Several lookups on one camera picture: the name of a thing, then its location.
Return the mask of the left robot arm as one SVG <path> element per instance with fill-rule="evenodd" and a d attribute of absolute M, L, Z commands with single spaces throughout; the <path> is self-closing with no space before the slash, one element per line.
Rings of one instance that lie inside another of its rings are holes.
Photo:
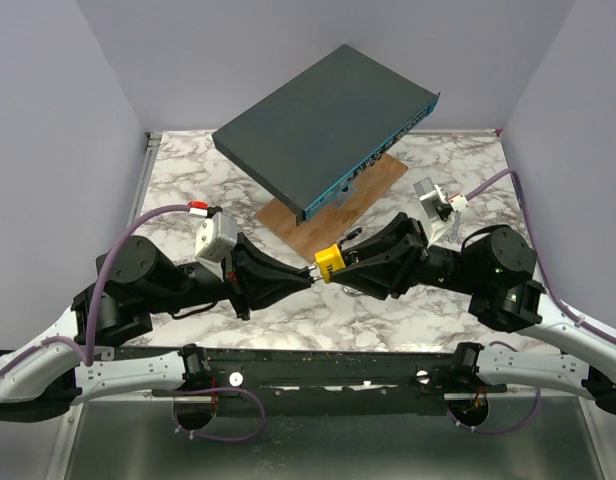
<path fill-rule="evenodd" d="M 216 261 L 183 264 L 149 239 L 127 236 L 98 257 L 97 268 L 96 282 L 43 333 L 0 350 L 0 421 L 46 421 L 88 400 L 139 390 L 200 394 L 215 377 L 201 347 L 130 360 L 103 352 L 150 332 L 155 314 L 204 313 L 227 300 L 247 320 L 315 281 L 310 268 L 273 259 L 243 234 Z"/>

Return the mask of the yellow padlock with black shackle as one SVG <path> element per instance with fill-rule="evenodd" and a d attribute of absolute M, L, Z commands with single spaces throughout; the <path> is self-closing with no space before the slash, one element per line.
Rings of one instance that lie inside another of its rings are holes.
<path fill-rule="evenodd" d="M 346 266 L 342 253 L 342 246 L 358 237 L 362 231 L 362 227 L 354 228 L 336 243 L 316 252 L 314 254 L 314 263 L 309 268 L 312 279 L 315 281 L 322 280 L 326 284 L 330 283 L 332 281 L 333 273 L 343 269 Z"/>

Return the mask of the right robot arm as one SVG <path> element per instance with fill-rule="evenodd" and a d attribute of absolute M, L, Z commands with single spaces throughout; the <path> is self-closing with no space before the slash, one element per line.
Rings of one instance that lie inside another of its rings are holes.
<path fill-rule="evenodd" d="M 448 367 L 457 390 L 521 384 L 590 399 L 616 415 L 616 329 L 551 298 L 534 280 L 536 252 L 507 225 L 475 233 L 460 250 L 430 245 L 421 224 L 398 214 L 373 237 L 334 248 L 323 268 L 328 281 L 373 298 L 398 298 L 414 286 L 469 296 L 468 312 L 497 332 L 536 339 L 557 348 L 550 355 L 463 345 Z"/>

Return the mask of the large brass padlock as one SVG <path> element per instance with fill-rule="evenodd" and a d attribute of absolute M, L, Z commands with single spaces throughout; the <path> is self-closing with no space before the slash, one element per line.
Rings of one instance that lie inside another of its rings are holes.
<path fill-rule="evenodd" d="M 342 291 L 345 295 L 350 296 L 350 297 L 359 297 L 359 296 L 364 296 L 363 292 L 360 292 L 356 289 L 347 287 L 347 286 L 343 286 L 342 287 Z"/>

